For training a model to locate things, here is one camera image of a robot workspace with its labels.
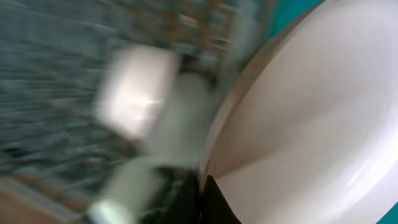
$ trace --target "wire rack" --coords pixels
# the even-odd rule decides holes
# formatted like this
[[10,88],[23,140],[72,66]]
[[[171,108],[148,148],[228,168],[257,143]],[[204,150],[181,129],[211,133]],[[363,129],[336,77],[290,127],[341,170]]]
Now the wire rack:
[[91,108],[113,52],[172,49],[216,73],[234,1],[0,0],[0,172],[81,213],[134,148]]

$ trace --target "brown edge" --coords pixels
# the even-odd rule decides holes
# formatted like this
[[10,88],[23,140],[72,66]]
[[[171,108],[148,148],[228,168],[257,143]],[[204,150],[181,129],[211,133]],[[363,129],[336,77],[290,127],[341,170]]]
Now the brown edge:
[[321,3],[305,11],[303,14],[298,16],[295,20],[286,25],[275,37],[268,40],[263,47],[253,56],[252,60],[246,65],[241,72],[238,80],[234,84],[232,90],[228,93],[226,99],[222,103],[220,110],[217,114],[215,122],[213,123],[208,139],[206,140],[206,151],[211,149],[209,156],[205,158],[206,162],[203,175],[200,177],[200,191],[202,192],[205,188],[206,177],[210,170],[212,170],[211,158],[214,158],[216,154],[217,142],[216,137],[219,136],[225,129],[225,124],[229,121],[239,105],[245,99],[249,93],[251,87],[256,82],[261,72],[267,67],[269,62],[273,59],[274,55],[289,41],[292,37],[291,33],[295,28],[304,21],[304,19],[313,12]]

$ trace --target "wooden surface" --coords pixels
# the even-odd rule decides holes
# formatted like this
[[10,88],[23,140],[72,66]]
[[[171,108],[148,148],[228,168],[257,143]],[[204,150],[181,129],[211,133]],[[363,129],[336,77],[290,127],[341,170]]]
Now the wooden surface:
[[0,192],[0,224],[60,224],[40,210]]

